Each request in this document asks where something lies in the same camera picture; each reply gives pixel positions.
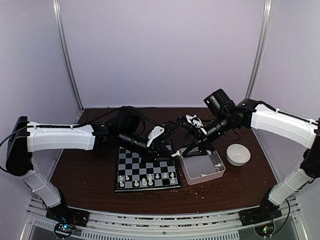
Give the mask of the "twelfth white chess piece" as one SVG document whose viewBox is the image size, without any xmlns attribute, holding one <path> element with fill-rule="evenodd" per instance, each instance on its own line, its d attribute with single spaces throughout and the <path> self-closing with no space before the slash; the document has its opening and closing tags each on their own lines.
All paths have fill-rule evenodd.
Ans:
<svg viewBox="0 0 320 240">
<path fill-rule="evenodd" d="M 173 158 L 174 157 L 180 157 L 181 156 L 181 153 L 180 153 L 180 151 L 179 150 L 177 150 L 175 153 L 173 153 L 172 155 L 171 155 Z"/>
</svg>

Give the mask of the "eleventh white chess piece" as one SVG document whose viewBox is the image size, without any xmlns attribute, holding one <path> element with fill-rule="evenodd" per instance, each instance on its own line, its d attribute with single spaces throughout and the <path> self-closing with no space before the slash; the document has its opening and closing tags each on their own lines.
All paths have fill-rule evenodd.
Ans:
<svg viewBox="0 0 320 240">
<path fill-rule="evenodd" d="M 142 185 L 143 185 L 143 186 L 146 186 L 146 185 L 147 185 L 147 181 L 146 181 L 145 178 L 142 179 Z"/>
</svg>

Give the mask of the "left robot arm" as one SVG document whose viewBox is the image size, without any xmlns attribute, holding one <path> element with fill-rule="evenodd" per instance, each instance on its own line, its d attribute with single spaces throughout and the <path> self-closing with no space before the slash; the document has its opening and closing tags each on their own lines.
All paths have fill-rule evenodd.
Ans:
<svg viewBox="0 0 320 240">
<path fill-rule="evenodd" d="M 7 143 L 5 173 L 20 177 L 38 195 L 49 213 L 61 222 L 72 218 L 61 190 L 53 186 L 33 163 L 33 153 L 44 150 L 107 149 L 115 145 L 141 156 L 143 163 L 171 160 L 163 140 L 177 129 L 172 121 L 158 123 L 133 106 L 122 106 L 80 124 L 44 124 L 20 116 Z"/>
</svg>

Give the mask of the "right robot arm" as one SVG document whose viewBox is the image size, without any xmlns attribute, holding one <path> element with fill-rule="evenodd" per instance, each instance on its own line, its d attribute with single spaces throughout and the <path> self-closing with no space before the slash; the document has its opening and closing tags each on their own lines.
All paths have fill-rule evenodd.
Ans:
<svg viewBox="0 0 320 240">
<path fill-rule="evenodd" d="M 259 220 L 268 220 L 288 197 L 302 189 L 307 183 L 320 176 L 320 122 L 305 119 L 277 108 L 261 100 L 246 98 L 235 104 L 223 89 L 207 96 L 204 103 L 214 119 L 204 125 L 196 115 L 177 118 L 180 127 L 193 136 L 193 141 L 183 151 L 185 158 L 189 152 L 198 149 L 201 154 L 214 150 L 212 142 L 229 130 L 245 127 L 267 131 L 287 138 L 306 148 L 303 161 L 285 180 L 271 188 L 256 210 Z"/>
</svg>

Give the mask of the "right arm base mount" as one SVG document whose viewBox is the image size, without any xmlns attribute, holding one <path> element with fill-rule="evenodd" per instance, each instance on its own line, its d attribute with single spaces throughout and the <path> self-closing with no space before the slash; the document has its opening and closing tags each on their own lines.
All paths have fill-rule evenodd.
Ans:
<svg viewBox="0 0 320 240">
<path fill-rule="evenodd" d="M 259 237 L 270 237 L 276 230 L 274 220 L 282 216 L 278 205 L 274 205 L 267 198 L 259 206 L 238 212 L 242 226 L 253 225 Z"/>
</svg>

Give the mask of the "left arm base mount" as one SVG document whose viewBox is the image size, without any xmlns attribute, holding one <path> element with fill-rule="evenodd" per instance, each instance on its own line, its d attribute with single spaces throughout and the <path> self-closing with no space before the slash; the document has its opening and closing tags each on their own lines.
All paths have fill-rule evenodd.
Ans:
<svg viewBox="0 0 320 240">
<path fill-rule="evenodd" d="M 60 240 L 69 238 L 77 227 L 86 227 L 90 213 L 86 210 L 71 207 L 50 208 L 42 201 L 42 207 L 46 210 L 46 218 L 56 221 L 53 233 Z"/>
</svg>

